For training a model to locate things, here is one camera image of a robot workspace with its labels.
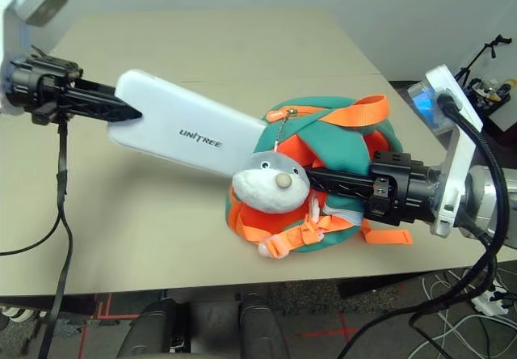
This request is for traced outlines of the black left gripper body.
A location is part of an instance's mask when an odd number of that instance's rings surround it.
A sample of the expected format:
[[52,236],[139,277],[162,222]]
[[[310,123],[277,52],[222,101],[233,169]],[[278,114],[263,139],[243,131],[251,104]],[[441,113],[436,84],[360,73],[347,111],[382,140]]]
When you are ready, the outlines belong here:
[[79,79],[83,68],[49,55],[15,58],[1,64],[1,113],[32,115],[36,125],[53,123],[61,90]]

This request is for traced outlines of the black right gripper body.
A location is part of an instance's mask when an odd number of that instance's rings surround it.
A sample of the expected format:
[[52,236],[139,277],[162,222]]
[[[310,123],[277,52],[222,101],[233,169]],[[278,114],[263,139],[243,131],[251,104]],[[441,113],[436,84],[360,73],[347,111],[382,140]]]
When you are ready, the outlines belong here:
[[440,174],[439,167],[428,167],[407,153],[376,152],[370,166],[373,193],[365,205],[365,217],[392,226],[432,223]]

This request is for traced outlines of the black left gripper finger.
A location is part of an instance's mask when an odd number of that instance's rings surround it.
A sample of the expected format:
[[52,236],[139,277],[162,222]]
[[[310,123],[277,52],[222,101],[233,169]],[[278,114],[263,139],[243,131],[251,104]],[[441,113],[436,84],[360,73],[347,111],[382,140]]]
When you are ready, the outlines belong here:
[[115,93],[114,87],[111,87],[111,86],[108,86],[108,85],[105,85],[102,83],[98,83],[98,82],[92,82],[92,81],[85,80],[85,79],[78,80],[78,87],[80,89],[83,89],[86,91],[96,91],[96,92],[102,92],[105,94],[114,94]]
[[141,118],[141,112],[110,95],[68,94],[66,96],[66,111],[76,116],[104,120],[110,123]]

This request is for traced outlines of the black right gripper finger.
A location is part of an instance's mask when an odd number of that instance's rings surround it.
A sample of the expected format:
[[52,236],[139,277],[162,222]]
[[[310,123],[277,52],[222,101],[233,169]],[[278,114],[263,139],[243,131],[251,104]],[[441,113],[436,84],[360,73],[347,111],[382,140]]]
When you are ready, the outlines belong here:
[[372,195],[371,182],[313,182],[313,189],[325,194],[327,202],[339,201],[342,198],[365,202]]
[[339,184],[360,187],[371,187],[373,184],[373,178],[369,175],[334,171],[322,167],[308,168],[307,176],[312,185],[328,188]]

